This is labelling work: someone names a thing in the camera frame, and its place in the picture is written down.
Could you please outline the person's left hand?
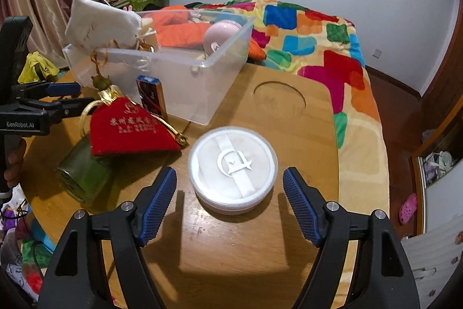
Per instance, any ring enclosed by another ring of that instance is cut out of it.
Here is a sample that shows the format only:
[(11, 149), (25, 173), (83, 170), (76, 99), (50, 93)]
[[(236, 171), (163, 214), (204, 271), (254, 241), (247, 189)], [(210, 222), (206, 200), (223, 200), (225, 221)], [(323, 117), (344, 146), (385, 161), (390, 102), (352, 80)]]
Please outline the person's left hand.
[(27, 149), (27, 143), (21, 139), (18, 146), (12, 150), (7, 158), (7, 169), (4, 172), (4, 178), (8, 187), (13, 189), (20, 181), (21, 169), (23, 166), (23, 158)]

